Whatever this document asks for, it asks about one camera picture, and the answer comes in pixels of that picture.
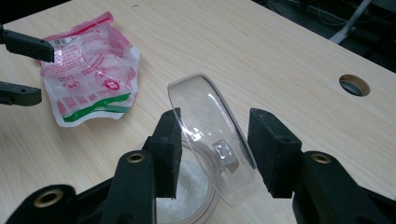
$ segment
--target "white plastic wrapper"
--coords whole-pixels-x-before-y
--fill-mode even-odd
[[[55,63],[41,63],[53,115],[62,127],[87,119],[119,119],[137,95],[139,51],[107,12],[70,31],[52,35]]]

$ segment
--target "clear plastic container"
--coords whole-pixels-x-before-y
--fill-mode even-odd
[[[196,160],[224,202],[235,207],[251,197],[259,186],[256,162],[215,84],[195,74],[169,84],[168,94]]]

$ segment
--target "light wood grain surface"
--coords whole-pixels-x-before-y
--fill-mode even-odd
[[[303,151],[333,155],[358,184],[396,196],[396,74],[248,0],[75,0],[5,24],[46,37],[110,11],[141,52],[139,93],[121,119],[59,127],[32,59],[0,48],[0,80],[43,90],[31,107],[0,105],[0,222],[28,195],[52,184],[80,193],[113,176],[119,157],[152,135],[171,109],[167,84],[208,75],[245,135],[251,107],[279,117]],[[364,79],[369,95],[339,77]],[[219,202],[207,223],[295,223],[291,200],[262,191],[236,208]]]

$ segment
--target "green stripe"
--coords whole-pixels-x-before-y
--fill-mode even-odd
[[[119,105],[109,105],[114,102],[122,102],[126,101],[131,93],[115,96],[115,97],[110,97],[103,99],[101,101],[96,102],[92,106],[85,107],[83,109],[80,109],[79,111],[74,112],[70,116],[64,117],[64,122],[73,122],[78,119],[81,119],[82,117],[91,114],[92,112],[95,111],[106,111],[106,112],[112,112],[112,113],[125,113],[129,107],[125,106],[119,106]]]

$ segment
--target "cable hole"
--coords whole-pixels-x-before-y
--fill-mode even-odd
[[[344,91],[355,96],[367,96],[370,93],[370,86],[360,77],[353,75],[343,75],[339,79]]]

